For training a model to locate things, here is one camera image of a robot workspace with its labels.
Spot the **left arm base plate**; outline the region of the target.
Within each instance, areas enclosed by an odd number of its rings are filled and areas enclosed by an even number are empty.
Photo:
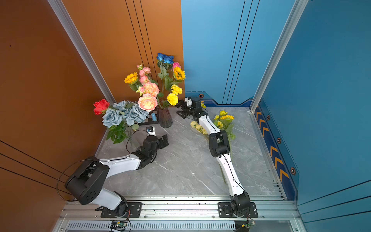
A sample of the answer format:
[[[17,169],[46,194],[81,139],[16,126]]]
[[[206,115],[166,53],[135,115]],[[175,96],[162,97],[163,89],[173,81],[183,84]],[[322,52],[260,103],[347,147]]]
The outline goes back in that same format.
[[[106,207],[97,208],[101,211],[101,218],[139,218],[142,211],[143,203],[129,202],[120,204],[115,210],[110,210]]]

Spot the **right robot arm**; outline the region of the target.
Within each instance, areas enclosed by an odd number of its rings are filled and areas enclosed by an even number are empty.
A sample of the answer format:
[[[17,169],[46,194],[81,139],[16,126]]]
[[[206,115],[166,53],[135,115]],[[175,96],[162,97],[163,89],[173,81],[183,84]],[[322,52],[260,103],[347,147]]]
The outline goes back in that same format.
[[[179,100],[176,107],[181,109],[177,112],[179,116],[184,119],[188,116],[192,116],[194,121],[197,122],[197,125],[205,129],[205,132],[209,136],[209,150],[211,156],[217,159],[229,188],[231,214],[235,217],[247,216],[251,207],[251,201],[233,167],[230,155],[231,146],[227,132],[218,128],[211,121],[206,110],[202,108],[202,103],[199,98],[185,98],[184,100]]]

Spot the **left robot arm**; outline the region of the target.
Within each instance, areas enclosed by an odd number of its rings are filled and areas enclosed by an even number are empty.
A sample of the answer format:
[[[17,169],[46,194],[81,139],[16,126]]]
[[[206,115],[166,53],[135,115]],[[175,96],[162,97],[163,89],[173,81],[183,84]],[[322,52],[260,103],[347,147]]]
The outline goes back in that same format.
[[[81,204],[99,205],[98,210],[118,218],[129,217],[129,204],[119,193],[105,189],[106,179],[120,173],[140,170],[152,163],[157,151],[169,145],[168,136],[149,134],[143,145],[128,156],[116,159],[89,157],[69,177],[65,188]]]

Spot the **clear glass vase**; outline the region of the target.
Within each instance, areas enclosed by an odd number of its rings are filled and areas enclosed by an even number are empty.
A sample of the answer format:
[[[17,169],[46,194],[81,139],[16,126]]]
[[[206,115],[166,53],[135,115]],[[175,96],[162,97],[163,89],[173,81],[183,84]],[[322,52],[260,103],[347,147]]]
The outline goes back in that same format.
[[[128,150],[136,150],[139,146],[139,140],[138,136],[136,135],[136,131],[132,130],[130,132],[130,137],[127,140],[127,148]]]

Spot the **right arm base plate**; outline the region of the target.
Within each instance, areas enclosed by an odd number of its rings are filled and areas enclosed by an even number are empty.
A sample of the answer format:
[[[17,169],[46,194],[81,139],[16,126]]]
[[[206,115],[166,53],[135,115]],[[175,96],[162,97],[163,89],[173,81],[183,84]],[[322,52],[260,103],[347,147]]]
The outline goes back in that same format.
[[[219,202],[218,215],[220,218],[258,218],[256,204],[251,202],[245,206],[237,206],[233,202]]]

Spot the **yellow rose spray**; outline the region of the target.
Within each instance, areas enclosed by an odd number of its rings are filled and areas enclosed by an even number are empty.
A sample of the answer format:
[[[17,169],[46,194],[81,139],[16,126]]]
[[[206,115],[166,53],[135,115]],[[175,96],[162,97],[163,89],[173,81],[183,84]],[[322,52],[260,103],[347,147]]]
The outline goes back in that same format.
[[[201,126],[198,122],[196,122],[196,121],[192,121],[190,123],[190,126],[191,126],[191,130],[193,132],[198,132],[198,133],[200,133],[200,134],[202,134],[204,136],[209,135],[208,132],[207,132],[207,130],[203,126]]]

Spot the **background yellow carnation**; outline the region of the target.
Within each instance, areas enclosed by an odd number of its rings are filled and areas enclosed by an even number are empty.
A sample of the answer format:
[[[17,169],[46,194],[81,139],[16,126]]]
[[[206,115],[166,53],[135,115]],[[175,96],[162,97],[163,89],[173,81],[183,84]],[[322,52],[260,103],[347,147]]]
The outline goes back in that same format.
[[[176,106],[179,102],[179,98],[178,98],[178,95],[176,93],[169,93],[168,96],[167,96],[167,102],[172,105],[172,106]]]

